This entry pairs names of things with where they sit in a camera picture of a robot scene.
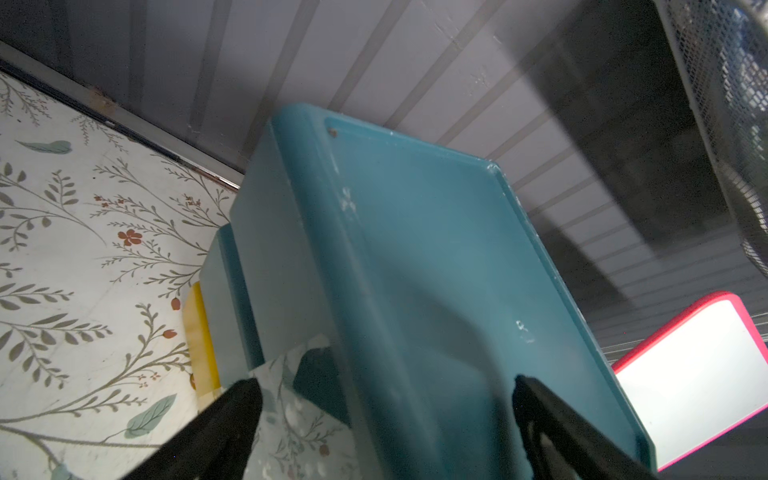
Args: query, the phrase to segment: yellow object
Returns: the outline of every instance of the yellow object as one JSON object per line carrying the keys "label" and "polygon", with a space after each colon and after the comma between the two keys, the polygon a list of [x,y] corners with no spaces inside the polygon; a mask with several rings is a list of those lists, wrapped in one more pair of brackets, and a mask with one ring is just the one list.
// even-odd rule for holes
{"label": "yellow object", "polygon": [[214,345],[210,341],[208,318],[203,304],[200,282],[196,282],[184,302],[181,310],[184,331],[187,333],[187,346],[197,392],[197,408],[203,410],[221,394],[219,369],[216,367]]}

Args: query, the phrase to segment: leaf pattern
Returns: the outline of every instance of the leaf pattern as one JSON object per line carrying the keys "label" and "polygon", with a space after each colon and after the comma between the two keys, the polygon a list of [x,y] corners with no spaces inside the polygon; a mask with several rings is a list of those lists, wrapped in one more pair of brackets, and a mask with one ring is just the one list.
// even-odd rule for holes
{"label": "leaf pattern", "polygon": [[125,438],[135,439],[154,430],[160,420],[168,413],[175,400],[176,394],[174,393],[157,400],[150,408],[130,419],[125,428]]}
{"label": "leaf pattern", "polygon": [[18,143],[24,145],[29,150],[33,150],[36,152],[40,152],[42,154],[68,154],[72,151],[72,144],[70,144],[66,140],[56,140],[52,141],[50,144],[38,144],[38,143],[27,143],[23,141],[18,141]]}
{"label": "leaf pattern", "polygon": [[[180,305],[234,194],[1,72],[0,131],[0,465],[119,478],[195,410]],[[299,358],[257,373],[259,459],[358,478],[346,427],[280,387]]]}

